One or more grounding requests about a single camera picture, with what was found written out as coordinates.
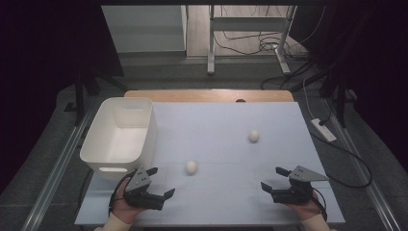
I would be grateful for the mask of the person's left hand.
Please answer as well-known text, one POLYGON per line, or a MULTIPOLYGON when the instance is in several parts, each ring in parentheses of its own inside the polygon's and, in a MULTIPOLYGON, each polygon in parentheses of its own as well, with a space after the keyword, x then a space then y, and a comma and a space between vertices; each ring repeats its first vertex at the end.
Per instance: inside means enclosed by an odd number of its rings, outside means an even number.
POLYGON ((119 186, 115 194, 112 213, 124 223, 132 224, 136 217, 144 212, 144 209, 132 207, 124 200, 123 194, 128 182, 129 180, 125 179, 119 186))

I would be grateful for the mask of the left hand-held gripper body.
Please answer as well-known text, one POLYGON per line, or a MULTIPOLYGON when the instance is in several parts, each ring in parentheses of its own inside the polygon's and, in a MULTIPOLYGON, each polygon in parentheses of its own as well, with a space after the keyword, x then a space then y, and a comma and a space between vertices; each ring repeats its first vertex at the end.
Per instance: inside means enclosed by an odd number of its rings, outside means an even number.
POLYGON ((149 193, 152 175, 147 175, 147 169, 140 167, 125 178, 129 180, 123 194, 125 201, 132 207, 161 211, 165 201, 162 195, 149 193))

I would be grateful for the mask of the aluminium rail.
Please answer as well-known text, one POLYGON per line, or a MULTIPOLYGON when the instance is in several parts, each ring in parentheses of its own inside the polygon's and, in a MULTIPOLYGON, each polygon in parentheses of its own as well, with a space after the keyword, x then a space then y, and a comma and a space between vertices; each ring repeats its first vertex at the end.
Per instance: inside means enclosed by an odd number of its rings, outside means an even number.
POLYGON ((38 231, 46 212, 51 204, 51 201, 59 187, 66 168, 74 153, 74 150, 83 134, 86 125, 90 121, 91 114, 95 108, 96 99, 91 98, 86 104, 85 115, 78 125, 75 125, 69 135, 69 139, 64 145, 64 148, 59 155, 56 163, 51 169, 38 197, 34 203, 28 217, 23 223, 20 231, 38 231))
POLYGON ((401 184, 406 172, 389 148, 357 115, 353 107, 345 107, 345 125, 336 118, 336 110, 328 99, 321 104, 330 111, 329 122, 336 132, 342 146, 363 162, 351 158, 354 168, 362 180, 371 178, 366 192, 387 231, 403 231, 402 207, 400 202, 408 195, 402 191, 401 184))

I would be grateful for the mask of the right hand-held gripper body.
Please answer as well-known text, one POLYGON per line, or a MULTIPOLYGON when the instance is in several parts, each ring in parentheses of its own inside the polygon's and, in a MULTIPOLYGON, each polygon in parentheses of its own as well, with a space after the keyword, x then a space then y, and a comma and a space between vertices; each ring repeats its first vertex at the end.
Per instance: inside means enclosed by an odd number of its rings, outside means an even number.
POLYGON ((272 190, 275 203, 303 205, 313 197, 312 182, 327 181, 328 177, 306 167, 297 166, 290 170, 290 187, 285 190, 272 190))

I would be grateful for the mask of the white power strip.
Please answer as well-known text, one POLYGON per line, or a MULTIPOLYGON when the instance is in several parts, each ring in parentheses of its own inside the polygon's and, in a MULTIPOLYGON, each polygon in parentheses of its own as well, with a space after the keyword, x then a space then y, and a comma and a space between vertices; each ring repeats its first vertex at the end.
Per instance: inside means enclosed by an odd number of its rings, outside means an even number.
POLYGON ((325 125, 320 125, 319 118, 312 119, 311 123, 326 141, 332 142, 337 139, 336 136, 325 125))

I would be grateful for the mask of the white foam board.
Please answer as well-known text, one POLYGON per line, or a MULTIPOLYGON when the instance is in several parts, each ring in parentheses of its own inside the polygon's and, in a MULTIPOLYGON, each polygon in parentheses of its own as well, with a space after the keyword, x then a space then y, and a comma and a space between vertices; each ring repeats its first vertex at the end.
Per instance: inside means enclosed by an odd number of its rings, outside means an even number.
MULTIPOLYGON (((295 102, 289 103, 153 103, 158 126, 150 193, 175 190, 161 211, 147 211, 138 226, 210 227, 295 224, 296 215, 264 192, 264 182, 286 189, 288 178, 276 167, 324 169, 306 122, 295 102), (251 142, 248 134, 260 138, 251 142), (196 161, 193 175, 187 161, 196 161)), ((76 218, 100 225, 118 180, 94 173, 76 218)))

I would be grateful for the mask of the white plastic bin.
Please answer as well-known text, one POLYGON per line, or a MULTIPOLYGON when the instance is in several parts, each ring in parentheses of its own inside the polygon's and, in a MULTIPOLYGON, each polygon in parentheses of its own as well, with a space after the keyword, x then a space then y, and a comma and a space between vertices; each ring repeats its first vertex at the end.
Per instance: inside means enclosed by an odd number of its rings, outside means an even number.
POLYGON ((80 157, 101 178, 119 180, 138 167, 151 168, 157 133, 150 99, 109 98, 95 115, 80 157))

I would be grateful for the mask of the white cabinet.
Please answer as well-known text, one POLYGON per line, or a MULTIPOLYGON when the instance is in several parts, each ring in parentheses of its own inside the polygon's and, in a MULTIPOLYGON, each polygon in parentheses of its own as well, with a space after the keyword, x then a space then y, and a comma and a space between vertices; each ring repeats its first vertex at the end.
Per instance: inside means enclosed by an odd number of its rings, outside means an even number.
POLYGON ((185 52, 187 7, 103 6, 118 53, 185 52))

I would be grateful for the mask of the white metal desk frame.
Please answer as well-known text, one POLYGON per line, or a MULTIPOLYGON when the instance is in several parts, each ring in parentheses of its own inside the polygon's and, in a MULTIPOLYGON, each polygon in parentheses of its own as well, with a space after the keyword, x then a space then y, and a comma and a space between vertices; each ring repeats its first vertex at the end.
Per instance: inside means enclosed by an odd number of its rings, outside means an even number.
POLYGON ((296 6, 289 6, 285 16, 280 17, 215 17, 215 6, 210 10, 210 38, 207 55, 207 73, 215 73, 215 35, 214 32, 273 32, 280 33, 280 40, 272 49, 284 75, 291 73, 284 57, 284 45, 289 34, 296 6))

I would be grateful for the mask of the person's right hand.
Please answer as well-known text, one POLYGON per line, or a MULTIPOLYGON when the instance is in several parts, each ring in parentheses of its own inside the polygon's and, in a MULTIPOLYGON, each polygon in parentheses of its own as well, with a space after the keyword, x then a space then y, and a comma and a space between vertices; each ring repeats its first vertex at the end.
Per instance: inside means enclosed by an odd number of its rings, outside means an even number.
POLYGON ((321 213, 320 207, 312 199, 303 205, 288 204, 288 207, 294 210, 301 221, 321 213))

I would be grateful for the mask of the black stand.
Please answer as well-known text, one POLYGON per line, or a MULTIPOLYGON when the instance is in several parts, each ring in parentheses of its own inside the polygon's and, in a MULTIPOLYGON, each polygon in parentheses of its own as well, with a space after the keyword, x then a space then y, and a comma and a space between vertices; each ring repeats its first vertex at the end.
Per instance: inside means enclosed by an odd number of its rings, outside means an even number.
POLYGON ((337 98, 335 99, 336 118, 343 128, 345 128, 344 122, 345 90, 346 83, 343 71, 337 65, 335 65, 330 68, 328 76, 323 81, 319 93, 322 97, 329 97, 332 96, 334 92, 337 93, 337 98))
POLYGON ((113 76, 105 74, 96 68, 90 68, 81 71, 77 75, 74 83, 75 102, 68 103, 65 107, 65 110, 67 112, 76 113, 75 125, 79 125, 85 117, 85 92, 87 92, 91 96, 95 96, 98 95, 101 91, 101 88, 96 81, 97 78, 100 78, 103 81, 111 84, 122 92, 128 90, 127 86, 115 80, 113 76))

